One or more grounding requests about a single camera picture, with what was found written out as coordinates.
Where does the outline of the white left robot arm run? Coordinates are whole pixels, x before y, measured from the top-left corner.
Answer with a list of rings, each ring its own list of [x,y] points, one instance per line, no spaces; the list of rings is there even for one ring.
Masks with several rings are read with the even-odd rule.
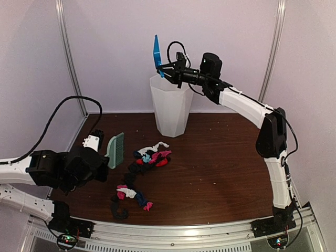
[[[108,163],[107,156],[82,146],[70,152],[35,151],[18,161],[1,160],[1,202],[47,222],[55,219],[58,228],[71,233],[76,225],[67,204],[37,198],[12,185],[47,186],[68,195],[89,181],[105,182]]]

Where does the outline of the blue plastic dustpan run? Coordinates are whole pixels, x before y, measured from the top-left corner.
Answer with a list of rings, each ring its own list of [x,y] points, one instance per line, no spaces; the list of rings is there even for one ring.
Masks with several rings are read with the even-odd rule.
[[[155,68],[158,74],[161,76],[161,78],[164,78],[164,73],[160,70],[160,66],[162,65],[162,60],[161,60],[161,52],[160,52],[158,35],[154,36],[153,58],[154,58]]]

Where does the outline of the mint green hand brush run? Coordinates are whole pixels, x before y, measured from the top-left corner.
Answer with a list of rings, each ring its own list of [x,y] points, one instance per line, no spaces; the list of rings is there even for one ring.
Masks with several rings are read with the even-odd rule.
[[[107,145],[107,152],[105,155],[109,159],[108,167],[115,169],[124,160],[124,133],[121,132],[113,136]]]

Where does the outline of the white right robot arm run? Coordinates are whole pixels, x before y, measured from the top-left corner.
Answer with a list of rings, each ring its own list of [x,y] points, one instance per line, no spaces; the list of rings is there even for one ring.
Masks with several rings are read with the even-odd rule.
[[[159,52],[154,52],[153,58],[157,72],[170,83],[178,88],[184,82],[200,86],[210,101],[232,109],[260,130],[255,146],[266,163],[273,193],[273,217],[269,220],[269,227],[276,232],[289,227],[295,206],[287,162],[288,122],[285,111],[271,108],[220,80],[222,61],[216,54],[204,53],[199,69],[187,67],[186,56],[181,52],[176,54],[175,62],[168,64],[161,63]]]

